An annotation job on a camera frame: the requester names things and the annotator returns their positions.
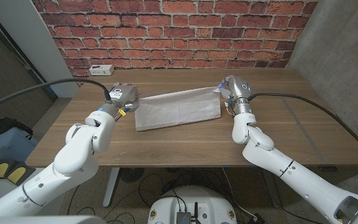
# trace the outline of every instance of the brick wall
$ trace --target brick wall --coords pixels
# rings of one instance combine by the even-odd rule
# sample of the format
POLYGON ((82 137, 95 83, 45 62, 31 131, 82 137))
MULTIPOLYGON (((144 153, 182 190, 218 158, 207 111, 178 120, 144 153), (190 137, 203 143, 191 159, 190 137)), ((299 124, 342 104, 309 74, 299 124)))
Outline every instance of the brick wall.
POLYGON ((34 0, 67 66, 285 67, 316 1, 34 0))

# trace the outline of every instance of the table leg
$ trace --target table leg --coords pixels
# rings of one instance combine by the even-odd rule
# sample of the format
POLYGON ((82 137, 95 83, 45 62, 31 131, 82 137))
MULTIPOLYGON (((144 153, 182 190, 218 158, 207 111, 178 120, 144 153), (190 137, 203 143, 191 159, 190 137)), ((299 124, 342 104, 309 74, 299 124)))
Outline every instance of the table leg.
POLYGON ((106 193, 104 194, 103 207, 107 208, 111 204, 112 196, 114 195, 114 189, 118 183, 119 168, 112 168, 110 172, 109 182, 106 187, 106 193))
POLYGON ((261 169, 262 177, 266 183, 269 195, 272 199, 273 206, 275 208, 281 208, 280 197, 278 196, 276 182, 274 181, 274 176, 271 172, 261 169))

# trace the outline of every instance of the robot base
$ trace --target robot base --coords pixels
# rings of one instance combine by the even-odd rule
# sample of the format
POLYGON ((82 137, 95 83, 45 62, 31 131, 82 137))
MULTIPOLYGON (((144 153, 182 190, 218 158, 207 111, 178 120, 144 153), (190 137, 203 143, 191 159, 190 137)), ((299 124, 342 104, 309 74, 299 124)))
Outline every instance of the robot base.
MULTIPOLYGON (((236 214, 232 205, 221 195, 206 187, 187 185, 174 189, 178 197, 182 198, 187 206, 187 212, 191 216, 195 215, 195 203, 198 203, 198 221, 201 224, 217 223, 232 224, 237 223, 236 214)), ((177 223, 177 214, 184 215, 185 205, 179 199, 182 213, 179 212, 179 203, 175 193, 170 190, 163 194, 165 197, 153 203, 148 224, 190 224, 189 222, 177 223)))

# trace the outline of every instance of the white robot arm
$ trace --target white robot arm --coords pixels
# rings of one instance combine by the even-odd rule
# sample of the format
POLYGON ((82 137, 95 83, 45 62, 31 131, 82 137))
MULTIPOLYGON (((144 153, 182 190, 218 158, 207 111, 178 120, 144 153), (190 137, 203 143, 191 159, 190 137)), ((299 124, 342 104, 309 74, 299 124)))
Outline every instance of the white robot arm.
POLYGON ((256 119, 247 101, 251 95, 248 83, 232 75, 221 86, 226 83, 231 90, 224 89, 223 97, 234 104, 232 138, 238 144, 247 144, 242 152, 244 158, 281 178, 330 223, 358 224, 358 195, 330 184, 274 148, 273 140, 253 127, 256 119))
POLYGON ((94 152, 104 152, 110 144, 119 110, 133 111, 139 103, 138 90, 128 84, 116 83, 111 101, 92 112, 85 125, 74 124, 67 132, 66 145, 43 171, 12 192, 0 198, 0 217, 28 216, 77 185, 92 178, 99 164, 94 152))

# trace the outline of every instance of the electrical outlet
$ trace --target electrical outlet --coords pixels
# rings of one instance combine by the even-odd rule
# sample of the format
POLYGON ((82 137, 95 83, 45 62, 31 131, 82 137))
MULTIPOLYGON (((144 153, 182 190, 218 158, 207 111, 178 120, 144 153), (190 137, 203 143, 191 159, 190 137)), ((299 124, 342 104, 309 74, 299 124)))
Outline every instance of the electrical outlet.
POLYGON ((92 75, 111 75, 114 67, 112 65, 92 65, 89 71, 92 75))

